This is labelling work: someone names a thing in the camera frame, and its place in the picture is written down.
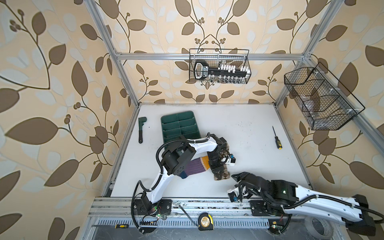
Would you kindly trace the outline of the beige argyle sock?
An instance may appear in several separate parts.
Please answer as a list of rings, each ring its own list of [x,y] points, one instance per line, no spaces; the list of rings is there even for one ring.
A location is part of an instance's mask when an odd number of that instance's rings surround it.
[[[227,180],[231,177],[227,165],[219,166],[213,169],[212,172],[214,174],[215,181]]]

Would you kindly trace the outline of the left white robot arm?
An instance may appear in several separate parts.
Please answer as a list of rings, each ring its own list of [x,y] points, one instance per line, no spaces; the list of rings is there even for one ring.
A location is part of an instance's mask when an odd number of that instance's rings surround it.
[[[138,181],[131,202],[131,214],[164,215],[169,213],[170,200],[163,200],[163,194],[176,176],[185,179],[190,175],[211,170],[214,180],[229,178],[228,166],[234,166],[236,158],[224,138],[207,134],[200,139],[180,137],[161,145],[156,152],[160,171],[150,188]]]

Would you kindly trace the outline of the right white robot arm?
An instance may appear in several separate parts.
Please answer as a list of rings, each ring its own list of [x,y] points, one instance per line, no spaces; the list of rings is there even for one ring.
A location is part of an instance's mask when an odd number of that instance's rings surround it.
[[[323,194],[284,180],[265,180],[248,172],[232,175],[236,181],[228,191],[231,202],[242,202],[251,197],[251,207],[258,214],[269,216],[294,215],[318,218],[345,226],[350,232],[374,237],[376,226],[384,222],[384,215],[371,210],[363,195],[337,197]]]

